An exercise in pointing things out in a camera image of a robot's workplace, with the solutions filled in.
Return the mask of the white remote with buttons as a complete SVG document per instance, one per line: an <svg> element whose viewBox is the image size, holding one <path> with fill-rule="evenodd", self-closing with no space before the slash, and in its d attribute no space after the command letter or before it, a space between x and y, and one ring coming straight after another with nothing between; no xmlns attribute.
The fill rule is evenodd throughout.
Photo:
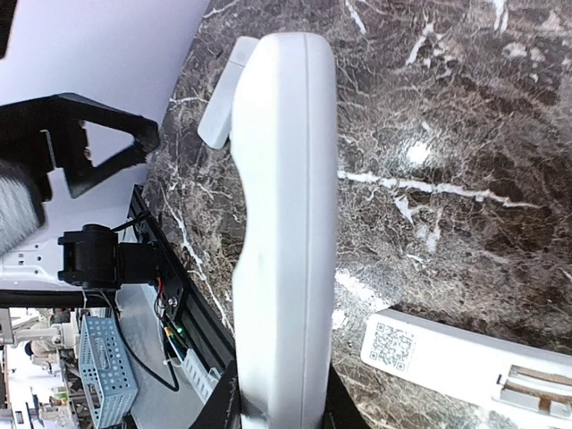
<svg viewBox="0 0 572 429"><path fill-rule="evenodd" d="M233 100L231 156L247 209L232 276L240 422L318 428L337 235L335 61L323 37L259 40Z"/></svg>

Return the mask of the slim white remote with QR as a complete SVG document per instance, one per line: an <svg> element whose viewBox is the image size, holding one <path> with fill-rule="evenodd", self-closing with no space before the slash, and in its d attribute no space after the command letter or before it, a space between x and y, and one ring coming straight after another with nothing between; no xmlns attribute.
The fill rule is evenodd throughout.
<svg viewBox="0 0 572 429"><path fill-rule="evenodd" d="M369 316L364 363L498 412L522 426L571 426L571 357L386 309Z"/></svg>

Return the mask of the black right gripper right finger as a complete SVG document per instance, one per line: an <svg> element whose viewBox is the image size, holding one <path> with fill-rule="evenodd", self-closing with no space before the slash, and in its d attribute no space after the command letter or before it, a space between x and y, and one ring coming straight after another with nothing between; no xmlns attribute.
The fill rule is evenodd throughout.
<svg viewBox="0 0 572 429"><path fill-rule="evenodd" d="M333 366L330 366L323 428L369 429Z"/></svg>

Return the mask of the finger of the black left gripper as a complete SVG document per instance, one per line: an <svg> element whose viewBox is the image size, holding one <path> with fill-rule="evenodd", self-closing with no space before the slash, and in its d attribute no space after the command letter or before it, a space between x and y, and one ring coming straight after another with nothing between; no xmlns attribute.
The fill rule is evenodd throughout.
<svg viewBox="0 0 572 429"><path fill-rule="evenodd" d="M129 135L131 143L112 144L100 164L92 160L87 126ZM53 197L48 174L61 169L72 198L78 198L118 172L146 162L160 144L156 122L74 93L20 101L1 107L1 159L22 166L43 199Z"/></svg>

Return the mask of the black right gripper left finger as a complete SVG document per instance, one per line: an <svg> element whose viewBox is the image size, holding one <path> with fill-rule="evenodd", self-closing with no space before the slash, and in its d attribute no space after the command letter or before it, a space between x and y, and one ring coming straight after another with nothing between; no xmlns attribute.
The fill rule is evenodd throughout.
<svg viewBox="0 0 572 429"><path fill-rule="evenodd" d="M240 389L232 360L189 429L240 429Z"/></svg>

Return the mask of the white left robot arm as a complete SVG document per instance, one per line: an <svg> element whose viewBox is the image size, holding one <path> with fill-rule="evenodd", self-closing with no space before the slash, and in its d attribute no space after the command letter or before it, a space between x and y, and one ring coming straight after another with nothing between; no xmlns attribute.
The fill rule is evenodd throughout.
<svg viewBox="0 0 572 429"><path fill-rule="evenodd" d="M86 123L132 136L132 143L95 165L88 157ZM15 249L46 223L52 197L47 175L63 170L71 198L79 198L118 172L143 164L160 143L156 122L97 101L62 93L1 108L1 253ZM57 241L63 249L59 280L84 290L116 290L124 283L151 282L152 250L137 253L116 232L87 224Z"/></svg>

